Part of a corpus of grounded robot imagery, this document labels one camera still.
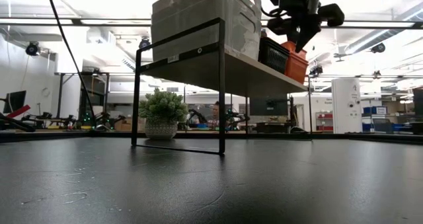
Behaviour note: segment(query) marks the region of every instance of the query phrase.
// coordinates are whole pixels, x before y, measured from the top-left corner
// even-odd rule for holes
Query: plastic bin
[[[295,44],[293,42],[285,42],[282,46],[290,52],[288,63],[285,68],[285,75],[300,82],[301,84],[304,84],[307,66],[309,66],[309,62],[305,60],[307,52],[302,50],[301,52],[296,53]]]
[[[260,63],[285,74],[288,59],[289,51],[283,46],[267,37],[260,39],[260,51],[258,53],[258,61]]]
[[[153,4],[151,39],[168,38],[215,18],[225,21],[225,48],[258,59],[260,0],[159,0]],[[153,48],[154,61],[217,42],[218,25]]]

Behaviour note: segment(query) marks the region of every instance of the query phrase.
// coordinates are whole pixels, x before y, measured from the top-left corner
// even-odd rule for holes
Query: orange crate
[[[309,66],[309,62],[305,60],[307,52],[301,50],[299,53],[296,53],[295,44],[293,42],[285,42],[281,46],[288,49],[290,52],[285,68],[285,75],[304,84],[305,73],[307,72],[307,66]]]

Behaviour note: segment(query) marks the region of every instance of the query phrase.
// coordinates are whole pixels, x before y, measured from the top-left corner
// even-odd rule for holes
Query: air duct
[[[423,3],[411,8],[407,12],[398,16],[395,20],[401,21],[423,21]],[[356,54],[366,49],[372,48],[382,41],[389,39],[403,31],[405,29],[392,29],[392,30],[374,30],[369,34],[360,38],[356,42],[351,43],[345,48],[345,54]]]

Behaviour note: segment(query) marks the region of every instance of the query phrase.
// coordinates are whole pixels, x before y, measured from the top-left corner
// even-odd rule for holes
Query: ceiling
[[[150,19],[152,4],[157,0],[54,0],[61,18],[83,19]],[[409,9],[419,5],[423,10],[423,0],[321,0],[323,5],[339,4],[346,15],[346,20],[404,20],[402,16]],[[266,11],[274,8],[269,0],[262,0]],[[24,17],[28,19],[52,18],[53,12],[48,0],[0,0],[0,18]],[[140,27],[101,27],[87,28],[87,45],[84,45],[84,66],[95,66],[103,71],[128,73],[131,69],[122,63],[122,59],[131,62],[143,37],[150,37],[150,28]],[[305,47],[307,59],[311,66],[321,65],[328,75],[370,75],[380,70],[382,75],[423,75],[423,30],[405,30],[383,43],[386,51],[373,54],[369,49],[360,51],[341,59],[334,58],[342,54],[343,47],[348,46],[374,30],[365,29],[323,29]],[[48,37],[59,35],[55,26],[12,26],[12,34],[23,34],[23,38],[38,36],[40,45],[58,51],[61,40]],[[96,43],[96,35],[111,32],[116,39],[116,46]],[[282,43],[285,36],[276,36],[268,31],[269,37]],[[143,59],[150,61],[151,54],[144,54]],[[330,79],[316,79],[315,85],[327,87]]]

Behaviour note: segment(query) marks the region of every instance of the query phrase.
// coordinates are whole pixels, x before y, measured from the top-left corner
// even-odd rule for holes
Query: monitor
[[[19,108],[22,108],[25,105],[25,96],[26,96],[26,91],[8,93],[6,95],[5,106],[3,107],[3,113],[8,114],[18,110]]]
[[[267,98],[250,98],[250,116],[287,116],[286,94]]]

